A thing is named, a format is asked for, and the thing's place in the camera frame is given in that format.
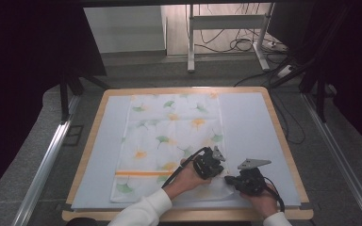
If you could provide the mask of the person's left hand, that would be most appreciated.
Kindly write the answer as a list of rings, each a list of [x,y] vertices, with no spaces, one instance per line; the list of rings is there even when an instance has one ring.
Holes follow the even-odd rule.
[[[195,171],[193,164],[189,162],[163,190],[169,199],[173,200],[180,194],[193,190],[197,186],[208,185],[210,183],[211,180],[202,179]]]

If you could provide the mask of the dark curtain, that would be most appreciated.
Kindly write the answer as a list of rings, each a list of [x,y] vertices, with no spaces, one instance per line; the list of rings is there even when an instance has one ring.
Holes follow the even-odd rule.
[[[61,77],[104,75],[84,9],[52,0],[0,0],[0,179]]]
[[[333,86],[334,104],[362,136],[362,0],[279,0],[268,33],[309,66],[300,89]]]

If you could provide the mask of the wooden table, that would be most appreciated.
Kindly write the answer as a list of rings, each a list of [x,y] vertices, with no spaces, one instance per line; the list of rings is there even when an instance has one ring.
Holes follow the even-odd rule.
[[[293,157],[289,150],[288,144],[284,137],[280,122],[276,116],[271,98],[266,89],[262,87],[245,87],[245,88],[162,88],[162,89],[110,89],[103,95],[102,101],[99,105],[95,120],[93,122],[90,135],[83,152],[80,165],[78,167],[74,182],[68,197],[68,204],[70,204],[70,210],[63,213],[63,218],[70,220],[72,218],[95,218],[97,220],[111,220],[118,215],[123,208],[116,209],[87,209],[76,210],[72,207],[74,197],[77,189],[79,188],[84,173],[86,171],[88,162],[91,157],[91,151],[94,141],[97,137],[100,122],[103,118],[105,111],[105,104],[110,96],[124,96],[124,95],[146,95],[146,94],[182,94],[182,93],[252,93],[259,92],[263,95],[266,106],[271,115],[271,120],[275,128],[276,135],[281,143],[281,147],[284,153],[284,157],[287,161],[289,170],[292,175],[292,179],[295,187],[297,188],[300,205],[295,207],[286,206],[285,215],[289,219],[311,219],[313,217],[313,210],[309,204],[309,199],[304,190],[302,180],[299,172],[294,163]],[[242,199],[240,207],[217,207],[217,208],[177,208],[173,202],[173,208],[162,216],[162,221],[165,222],[188,222],[188,221],[256,221],[259,216],[257,212],[252,209],[251,205]]]

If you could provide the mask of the white power strip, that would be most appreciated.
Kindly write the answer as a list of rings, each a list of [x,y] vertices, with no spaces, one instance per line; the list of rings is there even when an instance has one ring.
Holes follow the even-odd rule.
[[[287,66],[285,66],[278,74],[277,74],[277,76],[279,77],[279,78],[283,78],[283,77],[285,77],[286,75],[288,75],[289,73],[291,73],[292,71],[294,71],[295,70],[295,67],[294,66],[292,66],[292,65],[287,65]]]

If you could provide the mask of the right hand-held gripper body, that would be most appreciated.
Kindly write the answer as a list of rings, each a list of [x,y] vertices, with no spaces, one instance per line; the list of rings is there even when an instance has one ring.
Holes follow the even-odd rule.
[[[239,185],[235,186],[235,189],[249,196],[259,196],[267,187],[259,167],[270,163],[271,160],[246,158],[238,165],[239,180],[236,182],[239,182]]]

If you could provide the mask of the white board panel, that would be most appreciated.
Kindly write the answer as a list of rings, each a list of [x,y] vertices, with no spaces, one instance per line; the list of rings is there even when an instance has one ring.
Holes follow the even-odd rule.
[[[100,53],[163,51],[161,6],[84,8]]]

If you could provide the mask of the light blue table mat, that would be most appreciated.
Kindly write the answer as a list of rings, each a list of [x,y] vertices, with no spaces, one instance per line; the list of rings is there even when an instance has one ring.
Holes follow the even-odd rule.
[[[220,99],[225,173],[221,178],[213,178],[208,185],[178,196],[175,207],[240,207],[242,202],[238,192],[224,181],[224,176],[238,175],[238,165],[246,158],[271,160],[269,165],[260,167],[261,173],[275,183],[286,206],[300,205],[297,188],[263,95],[259,92],[211,93],[218,94]],[[72,204],[76,210],[116,209],[131,204],[110,200],[131,96],[110,96],[105,104],[90,160]]]

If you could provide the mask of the dark floor vent grille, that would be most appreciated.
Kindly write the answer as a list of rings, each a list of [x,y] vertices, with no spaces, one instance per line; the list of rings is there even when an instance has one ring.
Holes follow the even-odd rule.
[[[64,146],[75,147],[82,136],[83,125],[71,125],[63,141]]]

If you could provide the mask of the white ginkgo leaf print pillowcase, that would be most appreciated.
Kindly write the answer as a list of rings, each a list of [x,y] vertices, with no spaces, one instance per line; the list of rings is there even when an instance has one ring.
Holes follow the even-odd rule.
[[[131,96],[110,200],[132,203],[154,193],[181,159],[204,147],[226,154],[218,94]]]

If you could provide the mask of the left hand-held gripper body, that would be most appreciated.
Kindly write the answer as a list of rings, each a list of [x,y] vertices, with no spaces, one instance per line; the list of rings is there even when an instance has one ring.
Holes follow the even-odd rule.
[[[223,168],[222,162],[225,161],[224,156],[219,148],[215,146],[203,148],[203,154],[198,154],[193,159],[193,167],[197,174],[203,179],[213,178],[213,171],[218,168]]]

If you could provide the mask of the white metal desk frame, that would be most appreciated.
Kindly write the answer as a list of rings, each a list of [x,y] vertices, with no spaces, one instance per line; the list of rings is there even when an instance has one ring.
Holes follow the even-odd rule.
[[[264,72],[268,72],[270,70],[270,66],[263,54],[262,44],[272,16],[273,6],[274,3],[270,3],[265,14],[195,16],[194,6],[190,5],[188,20],[188,72],[193,73],[195,71],[194,31],[215,29],[258,29],[260,33],[258,38],[253,42],[253,48],[262,70]]]

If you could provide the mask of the silver metal floor rail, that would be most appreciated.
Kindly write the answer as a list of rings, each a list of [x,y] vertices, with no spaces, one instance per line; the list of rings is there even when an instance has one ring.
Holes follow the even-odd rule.
[[[316,112],[315,103],[310,97],[309,94],[302,94],[301,95],[306,108],[310,116],[312,117],[313,121],[315,122],[322,139],[324,140],[328,150],[330,151],[331,155],[334,157],[337,167],[341,172],[348,188],[351,190],[356,203],[358,204],[361,212],[362,212],[362,184],[359,181],[358,177],[354,173],[354,170],[350,163],[348,162],[346,156],[344,155],[343,151],[339,147],[334,135],[330,131],[326,122],[323,122]]]
[[[64,122],[61,122],[53,135],[53,138],[45,152],[45,155],[40,163],[40,166],[32,180],[32,183],[27,190],[25,197],[15,215],[14,220],[10,226],[27,226],[37,202],[41,196],[43,188],[49,177],[50,171],[55,164],[61,145],[66,137],[71,122],[74,118],[76,108],[79,104],[81,97],[73,96],[68,104],[69,116]]]

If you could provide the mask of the person's right hand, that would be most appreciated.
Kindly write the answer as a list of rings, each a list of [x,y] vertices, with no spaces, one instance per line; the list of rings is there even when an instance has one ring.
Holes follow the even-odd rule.
[[[268,190],[264,190],[259,196],[249,196],[244,193],[240,196],[247,200],[263,219],[278,212],[277,200]]]

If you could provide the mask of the black metal stand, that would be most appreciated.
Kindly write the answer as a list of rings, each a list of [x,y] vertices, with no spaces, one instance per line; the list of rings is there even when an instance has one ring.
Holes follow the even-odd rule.
[[[326,97],[324,65],[326,57],[330,54],[330,46],[336,39],[337,32],[346,20],[351,8],[352,2],[348,0],[338,2],[335,9],[321,23],[321,26],[314,31],[314,35],[286,58],[286,63],[300,58],[299,54],[304,55],[305,60],[284,77],[275,82],[269,80],[268,89],[276,89],[299,75],[303,76],[298,86],[301,93],[309,93],[314,86],[317,86],[314,95],[316,99],[315,111],[321,122],[326,122],[324,117],[324,100]]]
[[[70,105],[68,98],[68,89],[71,90],[75,96],[80,96],[84,92],[84,87],[81,84],[81,78],[85,78],[94,85],[102,88],[103,90],[111,89],[111,86],[95,76],[82,73],[78,70],[67,70],[61,73],[59,79],[59,93],[60,93],[60,106],[61,106],[61,124],[64,124],[70,118]]]

